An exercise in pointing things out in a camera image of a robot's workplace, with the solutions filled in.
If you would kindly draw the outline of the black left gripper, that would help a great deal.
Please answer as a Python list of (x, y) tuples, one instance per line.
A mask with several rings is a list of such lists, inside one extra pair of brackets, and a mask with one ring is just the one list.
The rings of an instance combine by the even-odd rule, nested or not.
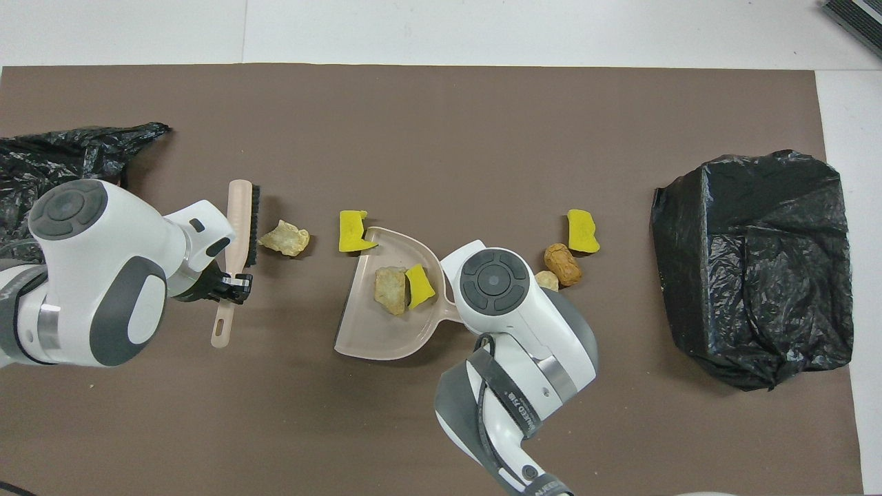
[(253, 275), (250, 273), (230, 274), (218, 268), (207, 268), (188, 289), (176, 295), (181, 302), (211, 300), (243, 304), (247, 300), (247, 290), (252, 287)]

